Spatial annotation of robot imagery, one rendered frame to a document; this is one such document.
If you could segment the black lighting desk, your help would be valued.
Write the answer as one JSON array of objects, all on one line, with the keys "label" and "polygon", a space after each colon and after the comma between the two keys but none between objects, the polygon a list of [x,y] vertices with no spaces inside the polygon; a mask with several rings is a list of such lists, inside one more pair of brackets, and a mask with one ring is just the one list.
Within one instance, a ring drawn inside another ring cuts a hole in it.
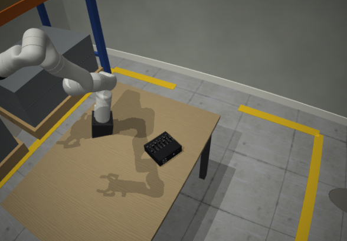
[{"label": "black lighting desk", "polygon": [[182,151],[182,146],[166,131],[144,145],[148,155],[159,165],[163,165]]}]

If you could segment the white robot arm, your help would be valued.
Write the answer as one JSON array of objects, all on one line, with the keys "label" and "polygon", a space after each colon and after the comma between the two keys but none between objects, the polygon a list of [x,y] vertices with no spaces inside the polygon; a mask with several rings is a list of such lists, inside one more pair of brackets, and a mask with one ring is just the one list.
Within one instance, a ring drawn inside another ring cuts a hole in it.
[{"label": "white robot arm", "polygon": [[26,30],[22,45],[15,45],[0,54],[1,77],[8,77],[23,67],[38,65],[50,74],[64,78],[63,89],[70,96],[96,92],[94,117],[100,123],[109,121],[111,90],[117,83],[115,75],[104,71],[89,73],[68,61],[55,49],[49,36],[38,28]]}]

